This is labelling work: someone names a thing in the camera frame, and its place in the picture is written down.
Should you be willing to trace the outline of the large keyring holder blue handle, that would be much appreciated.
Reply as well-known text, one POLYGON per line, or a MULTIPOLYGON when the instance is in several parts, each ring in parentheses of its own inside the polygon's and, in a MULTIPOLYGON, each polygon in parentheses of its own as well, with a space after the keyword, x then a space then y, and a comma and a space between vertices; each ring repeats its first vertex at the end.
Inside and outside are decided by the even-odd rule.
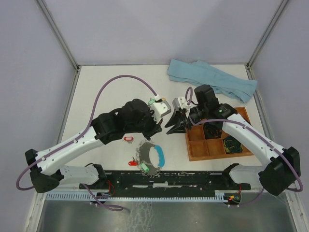
POLYGON ((134 158, 138 162, 137 168, 144 176, 148 178, 158 176, 161 169, 165 166, 163 149, 159 145, 154 144, 152 141, 140 142, 134 158), (141 163, 145 163, 148 166, 149 172, 146 173, 142 170, 140 166, 141 163))

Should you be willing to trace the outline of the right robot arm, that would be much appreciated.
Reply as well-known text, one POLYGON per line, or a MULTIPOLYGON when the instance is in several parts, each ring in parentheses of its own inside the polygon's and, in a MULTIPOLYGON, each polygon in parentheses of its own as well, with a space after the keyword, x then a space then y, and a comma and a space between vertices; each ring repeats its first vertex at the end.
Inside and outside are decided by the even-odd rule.
POLYGON ((172 113, 166 127, 168 134, 186 133, 193 126, 210 123, 245 146, 261 163, 259 166, 235 164, 222 176, 222 185, 233 189, 238 184, 250 184, 278 196, 283 191, 301 192, 300 155, 294 148, 285 148, 256 130, 243 116, 227 103, 219 103, 209 85, 189 88, 197 103, 177 97, 168 107, 172 113))

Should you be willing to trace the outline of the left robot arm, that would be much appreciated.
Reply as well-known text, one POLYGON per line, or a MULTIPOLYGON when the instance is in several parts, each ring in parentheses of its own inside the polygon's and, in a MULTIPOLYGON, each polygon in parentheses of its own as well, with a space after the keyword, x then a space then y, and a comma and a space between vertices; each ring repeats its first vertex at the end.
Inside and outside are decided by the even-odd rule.
POLYGON ((125 134, 141 133, 147 140, 162 131, 163 116, 171 108, 166 101, 150 105, 140 99, 133 99, 123 107, 100 114, 90 122, 85 131, 44 151, 33 149, 25 153, 30 166, 30 179, 38 193, 49 192, 62 185, 78 184, 81 188, 103 188, 107 176, 99 164, 86 167, 68 166, 68 162, 80 155, 121 140, 125 134))

